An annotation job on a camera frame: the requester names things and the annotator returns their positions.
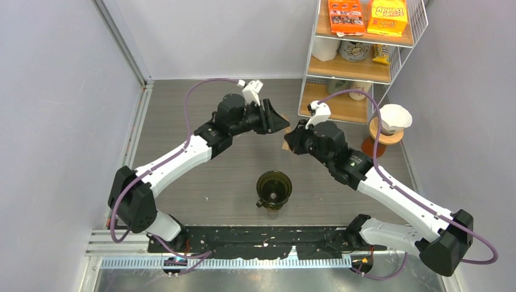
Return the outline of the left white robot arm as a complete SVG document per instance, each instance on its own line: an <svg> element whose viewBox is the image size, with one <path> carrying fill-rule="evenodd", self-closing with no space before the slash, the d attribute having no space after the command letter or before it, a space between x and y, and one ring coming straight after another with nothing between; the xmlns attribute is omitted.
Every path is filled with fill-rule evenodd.
<svg viewBox="0 0 516 292"><path fill-rule="evenodd" d="M228 149L235 136L250 131L273 134L289 125L269 99L246 102L239 94L227 94L212 113L211 120L198 127L183 144L142 167L119 168L108 206L129 231L156 235L171 251L181 251L187 242L183 225L158 210L155 199L159 194L189 170Z"/></svg>

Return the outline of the wooden ring dripper holder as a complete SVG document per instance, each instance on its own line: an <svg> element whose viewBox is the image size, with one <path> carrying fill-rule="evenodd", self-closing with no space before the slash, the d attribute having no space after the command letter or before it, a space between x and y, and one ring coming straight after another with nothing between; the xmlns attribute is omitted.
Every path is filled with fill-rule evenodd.
<svg viewBox="0 0 516 292"><path fill-rule="evenodd" d="M377 130L382 129L381 127L378 127L378 126L379 126L378 117L372 118L369 123L369 134L371 135L373 140L376 139ZM396 132L394 134L390 134L390 135L380 133L378 142L379 142L379 144L383 144L383 145L394 145L394 144L399 143L403 139L403 137L404 137L403 130L400 132Z"/></svg>

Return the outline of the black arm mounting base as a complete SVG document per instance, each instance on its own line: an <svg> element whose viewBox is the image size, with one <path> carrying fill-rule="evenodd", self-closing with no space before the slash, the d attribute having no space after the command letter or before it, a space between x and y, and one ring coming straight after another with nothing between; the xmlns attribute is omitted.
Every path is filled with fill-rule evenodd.
<svg viewBox="0 0 516 292"><path fill-rule="evenodd" d="M296 251L300 260L337 259L345 254L385 251L384 246L355 247L339 226L187 226L170 242L150 238L150 253L210 251L212 259L285 259Z"/></svg>

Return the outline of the dark green glass dripper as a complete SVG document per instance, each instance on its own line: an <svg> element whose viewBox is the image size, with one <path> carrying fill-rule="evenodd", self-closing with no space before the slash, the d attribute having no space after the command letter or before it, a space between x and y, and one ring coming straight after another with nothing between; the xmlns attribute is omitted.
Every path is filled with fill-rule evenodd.
<svg viewBox="0 0 516 292"><path fill-rule="evenodd" d="M286 174L277 170L267 171L256 183L259 197L256 206L278 211L288 202L292 190L292 182Z"/></svg>

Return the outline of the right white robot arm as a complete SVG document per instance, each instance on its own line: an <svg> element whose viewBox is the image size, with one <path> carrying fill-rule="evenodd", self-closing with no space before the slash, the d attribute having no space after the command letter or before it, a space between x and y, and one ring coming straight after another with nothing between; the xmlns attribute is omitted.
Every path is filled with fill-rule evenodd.
<svg viewBox="0 0 516 292"><path fill-rule="evenodd" d="M372 158L350 148L343 130L333 122L308 125L302 119L284 139L296 155L310 155L323 164L339 183L382 203L407 225L357 215L345 230L354 249L380 245L420 258L432 271L450 277L472 245L473 216L452 212L421 197L385 171Z"/></svg>

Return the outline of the white paper coffee filter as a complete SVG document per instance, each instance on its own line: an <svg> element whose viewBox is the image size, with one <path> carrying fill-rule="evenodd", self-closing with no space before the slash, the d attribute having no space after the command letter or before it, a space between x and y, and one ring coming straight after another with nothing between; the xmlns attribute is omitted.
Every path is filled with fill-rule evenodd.
<svg viewBox="0 0 516 292"><path fill-rule="evenodd" d="M404 130L412 125L413 117L403 106L390 103L380 108L380 120L381 124L386 123Z"/></svg>

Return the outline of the brown paper coffee filter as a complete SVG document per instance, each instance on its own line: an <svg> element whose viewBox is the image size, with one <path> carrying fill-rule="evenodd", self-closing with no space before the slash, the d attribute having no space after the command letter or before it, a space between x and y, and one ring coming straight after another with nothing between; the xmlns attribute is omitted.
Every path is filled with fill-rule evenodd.
<svg viewBox="0 0 516 292"><path fill-rule="evenodd" d="M281 114L282 118L284 118L287 122L289 122L289 119L288 117L285 115L285 114ZM291 132L291 126L289 125L288 127L286 127L284 129L284 135L288 134ZM282 144L282 149L283 150L288 150L288 151L291 151L290 149L290 146L288 145L288 142L284 139L283 141L283 144Z"/></svg>

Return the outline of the clear glass dripper cone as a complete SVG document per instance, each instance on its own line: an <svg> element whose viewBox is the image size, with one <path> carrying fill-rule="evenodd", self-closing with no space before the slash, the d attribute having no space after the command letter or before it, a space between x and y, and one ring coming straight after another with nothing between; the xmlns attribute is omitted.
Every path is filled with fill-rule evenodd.
<svg viewBox="0 0 516 292"><path fill-rule="evenodd" d="M380 131L381 131L381 134L383 134L385 136L392 136L396 133L403 131L403 128L396 127L396 126L389 126L386 123L382 123Z"/></svg>

